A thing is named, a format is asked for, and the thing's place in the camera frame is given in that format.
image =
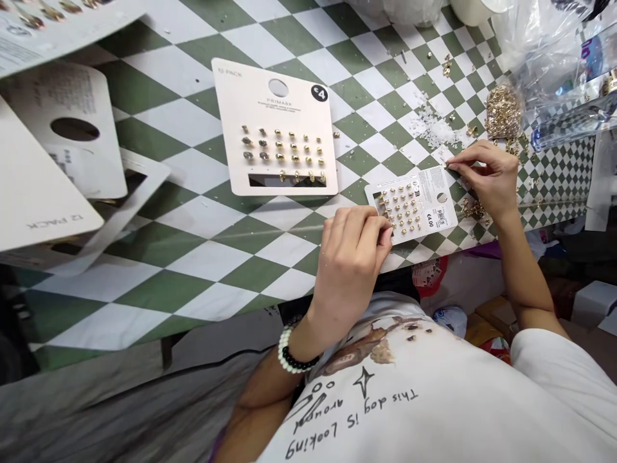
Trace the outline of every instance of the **barcode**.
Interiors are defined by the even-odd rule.
[[[443,209],[437,211],[437,218],[439,219],[439,225],[446,225],[448,222],[445,220],[445,213]]]

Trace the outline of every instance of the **jewelry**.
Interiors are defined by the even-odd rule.
[[[278,361],[281,363],[283,369],[290,373],[305,373],[317,365],[319,362],[319,356],[309,362],[300,362],[294,359],[294,357],[289,353],[289,335],[291,334],[293,328],[295,328],[295,325],[288,325],[283,328],[281,338],[278,342]]]

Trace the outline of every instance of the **table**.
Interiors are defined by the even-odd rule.
[[[450,78],[442,72],[448,54]],[[83,275],[15,269],[8,289],[31,310],[24,329],[43,368],[311,293],[323,221],[339,207],[365,204],[368,183],[442,162],[410,131],[414,91],[425,92],[442,116],[453,115],[446,117],[453,128],[475,125],[485,138],[484,101],[503,78],[500,55],[489,23],[464,27],[449,6],[433,27],[417,30],[325,0],[148,2],[142,20],[71,59],[107,76],[123,149],[167,164],[172,175]],[[231,193],[213,57],[329,86],[341,133],[340,194]],[[592,153],[593,140],[584,140],[521,156],[525,230],[584,213]],[[456,174],[448,176],[459,225],[397,246],[385,271],[496,238],[490,220],[462,218],[464,199],[473,198]]]

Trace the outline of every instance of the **wrist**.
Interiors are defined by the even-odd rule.
[[[289,335],[289,353],[300,362],[309,362],[329,348],[315,330],[308,316],[304,317]]]

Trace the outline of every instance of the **earring card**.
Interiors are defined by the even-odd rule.
[[[4,79],[0,93],[86,198],[127,195],[102,72],[53,62]]]
[[[101,227],[103,219],[0,98],[0,251]]]
[[[220,58],[212,70],[234,194],[338,193],[328,89]]]
[[[57,2],[45,4],[55,10],[52,13],[64,17],[51,20],[38,1],[3,1],[6,8],[0,9],[0,78],[98,42],[146,12],[139,0],[71,0],[67,4],[73,13]],[[24,24],[28,19],[34,23]]]
[[[105,219],[103,228],[68,239],[0,253],[0,263],[70,277],[83,273],[125,229],[139,209],[171,173],[166,165],[132,151],[122,150],[128,194],[116,201],[97,201]]]
[[[458,224],[443,167],[420,170],[364,187],[369,205],[392,224],[392,244],[442,232]]]

